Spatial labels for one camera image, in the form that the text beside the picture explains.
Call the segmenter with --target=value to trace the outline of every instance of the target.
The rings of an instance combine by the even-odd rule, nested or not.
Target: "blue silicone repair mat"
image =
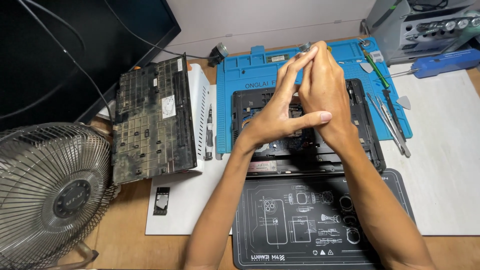
[[[367,52],[379,50],[373,37],[367,38],[370,45],[365,47]],[[358,39],[330,42],[332,55],[343,68],[345,79],[360,79],[363,89],[370,95],[378,95],[386,104],[382,94],[384,87],[375,72],[367,73],[360,67],[360,63],[368,63],[359,47]],[[299,52],[297,47],[265,51],[263,46],[252,47],[250,54],[226,57],[217,67],[216,91],[217,91],[217,151],[218,153],[230,153],[232,150],[232,94],[235,91],[275,87],[277,70],[290,58]],[[376,63],[380,72],[389,75],[385,62]],[[296,83],[301,83],[303,72],[300,71]],[[394,102],[396,114],[406,138],[412,137],[412,130],[405,116],[402,106],[395,101],[398,99],[392,79],[386,78],[390,84],[390,98]],[[390,135],[382,119],[376,112],[372,103],[366,98],[372,114],[373,124],[379,140],[391,140]]]

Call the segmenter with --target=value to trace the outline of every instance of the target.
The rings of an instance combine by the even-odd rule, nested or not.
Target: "green spudger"
[[[382,84],[384,85],[385,89],[389,88],[390,85],[388,84],[387,80],[385,80],[384,76],[382,75],[382,73],[380,73],[380,70],[378,69],[377,65],[375,64],[375,62],[373,62],[373,59],[371,58],[371,56],[367,53],[367,51],[362,47],[362,43],[359,43],[359,46],[360,46],[360,49],[361,51],[363,52],[363,55],[365,56],[365,59],[367,59],[367,62],[370,64],[370,66],[372,66],[373,70],[375,71],[375,73],[377,74],[378,76],[378,79],[382,82]]]

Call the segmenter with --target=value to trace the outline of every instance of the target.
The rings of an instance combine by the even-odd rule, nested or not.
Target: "blue tool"
[[[402,73],[413,73],[415,77],[421,79],[436,76],[444,72],[476,67],[479,62],[480,51],[476,49],[459,50],[436,56],[419,58],[412,64],[412,68],[409,71],[392,74],[390,76]]]

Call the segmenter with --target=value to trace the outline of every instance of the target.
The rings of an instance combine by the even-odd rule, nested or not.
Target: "wooden desk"
[[[199,64],[210,84],[216,84],[216,67],[208,67],[207,60],[189,62]],[[477,69],[467,72],[480,96],[480,72]],[[108,121],[100,118],[94,119],[92,124],[102,127],[109,126]],[[121,186],[119,196],[113,200],[103,220],[85,240],[92,249],[100,253],[98,258],[87,268],[181,269],[183,267],[188,235],[145,235],[151,181],[148,179]],[[480,237],[427,236],[424,239],[438,270],[478,269]],[[79,254],[72,251],[59,263],[79,260]],[[231,236],[228,238],[219,269],[235,269]]]

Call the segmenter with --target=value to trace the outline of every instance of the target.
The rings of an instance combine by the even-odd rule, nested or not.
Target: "fingernail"
[[[332,120],[332,114],[329,112],[322,112],[322,114],[320,114],[320,118],[322,119],[322,122],[328,122]]]

